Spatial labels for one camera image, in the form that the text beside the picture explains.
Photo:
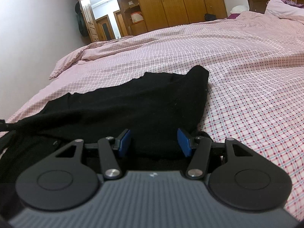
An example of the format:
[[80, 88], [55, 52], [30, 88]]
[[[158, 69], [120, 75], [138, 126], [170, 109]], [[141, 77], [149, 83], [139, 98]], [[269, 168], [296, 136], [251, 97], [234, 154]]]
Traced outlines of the black knit cardigan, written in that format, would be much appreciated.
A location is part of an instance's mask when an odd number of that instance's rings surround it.
[[178, 129], [198, 133], [208, 93], [209, 72], [197, 65], [185, 75], [145, 73], [142, 77], [84, 94], [65, 94], [33, 116], [9, 124], [1, 138], [1, 215], [17, 200], [18, 175], [75, 139], [95, 143], [131, 132], [119, 165], [136, 170], [181, 170], [188, 160]]

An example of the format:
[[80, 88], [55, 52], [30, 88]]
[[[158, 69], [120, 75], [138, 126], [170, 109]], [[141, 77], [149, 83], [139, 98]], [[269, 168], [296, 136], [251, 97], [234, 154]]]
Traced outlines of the pink checked bed cover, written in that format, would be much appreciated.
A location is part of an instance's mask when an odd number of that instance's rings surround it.
[[51, 84], [10, 122], [40, 112], [66, 93], [117, 86], [146, 72], [209, 71], [199, 128], [235, 137], [282, 167], [293, 188], [286, 209], [303, 218], [303, 17], [243, 12], [236, 19], [181, 25], [95, 42], [59, 60]]

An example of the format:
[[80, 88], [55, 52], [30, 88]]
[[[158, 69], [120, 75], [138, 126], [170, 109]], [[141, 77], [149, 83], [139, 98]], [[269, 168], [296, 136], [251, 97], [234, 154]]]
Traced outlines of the dark green hanging jacket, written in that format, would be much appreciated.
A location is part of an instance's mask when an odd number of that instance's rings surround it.
[[76, 12], [76, 19], [78, 24], [79, 32], [82, 36], [86, 37], [89, 36], [86, 23], [84, 21], [81, 9], [80, 9], [80, 3], [77, 2], [75, 5], [75, 12]]

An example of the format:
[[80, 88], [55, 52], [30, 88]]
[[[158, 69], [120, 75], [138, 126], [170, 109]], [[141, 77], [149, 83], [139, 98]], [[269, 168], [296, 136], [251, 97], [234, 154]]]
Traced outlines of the small black bag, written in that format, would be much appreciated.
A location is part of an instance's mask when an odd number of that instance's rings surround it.
[[205, 17], [205, 21], [206, 21], [206, 22], [210, 22], [210, 21], [215, 21], [215, 20], [217, 20], [217, 17], [216, 17], [216, 15], [214, 15], [214, 14], [206, 13], [204, 17]]

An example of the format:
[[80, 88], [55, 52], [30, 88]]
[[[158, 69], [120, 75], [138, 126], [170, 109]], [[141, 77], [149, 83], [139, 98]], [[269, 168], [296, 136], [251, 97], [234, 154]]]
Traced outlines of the red white box on shelf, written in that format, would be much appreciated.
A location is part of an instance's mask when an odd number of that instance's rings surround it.
[[144, 17], [140, 11], [134, 12], [130, 16], [133, 24], [144, 21]]

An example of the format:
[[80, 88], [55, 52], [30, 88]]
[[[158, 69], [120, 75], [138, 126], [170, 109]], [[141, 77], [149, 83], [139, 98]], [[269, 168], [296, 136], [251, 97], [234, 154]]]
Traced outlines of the white plush item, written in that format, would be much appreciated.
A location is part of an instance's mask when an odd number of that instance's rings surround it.
[[241, 14], [242, 12], [248, 11], [248, 10], [249, 10], [249, 8], [247, 6], [237, 5], [231, 9], [230, 14]]

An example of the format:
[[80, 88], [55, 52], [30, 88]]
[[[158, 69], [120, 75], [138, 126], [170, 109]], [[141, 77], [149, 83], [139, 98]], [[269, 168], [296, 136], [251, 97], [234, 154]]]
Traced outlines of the large wooden wardrobe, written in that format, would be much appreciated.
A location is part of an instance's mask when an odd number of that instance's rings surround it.
[[[205, 14], [217, 19], [227, 16], [224, 0], [117, 0], [127, 35], [205, 21]], [[144, 21], [132, 23], [131, 14], [140, 11]], [[99, 40], [107, 39], [102, 25], [95, 18]]]

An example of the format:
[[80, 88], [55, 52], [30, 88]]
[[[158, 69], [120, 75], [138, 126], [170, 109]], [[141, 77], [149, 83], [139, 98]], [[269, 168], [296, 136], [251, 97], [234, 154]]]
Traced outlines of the pink pillow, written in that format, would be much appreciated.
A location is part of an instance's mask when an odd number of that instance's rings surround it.
[[303, 8], [288, 5], [282, 0], [270, 0], [266, 6], [264, 14], [275, 17], [303, 17], [304, 15]]

